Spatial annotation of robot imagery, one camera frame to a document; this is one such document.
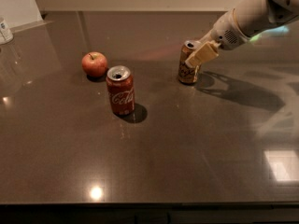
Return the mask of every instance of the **red apple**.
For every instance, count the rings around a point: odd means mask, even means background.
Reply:
[[[82,58],[82,68],[90,77],[101,77],[107,71],[107,59],[100,52],[89,52]]]

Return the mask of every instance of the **shiny table surface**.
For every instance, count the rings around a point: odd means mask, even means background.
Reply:
[[[0,47],[0,203],[299,201],[298,29],[255,37],[177,79],[218,13],[50,12]],[[135,78],[112,114],[90,50]]]

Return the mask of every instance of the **can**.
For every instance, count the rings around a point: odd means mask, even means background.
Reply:
[[[13,39],[13,34],[11,33],[4,18],[0,17],[0,45],[5,44]]]
[[[194,84],[197,82],[199,65],[190,68],[186,65],[185,61],[188,57],[198,48],[199,42],[196,40],[187,40],[181,48],[179,67],[178,67],[178,80],[184,84]]]
[[[110,68],[106,83],[112,112],[118,116],[132,113],[135,109],[135,93],[130,69],[122,65]]]

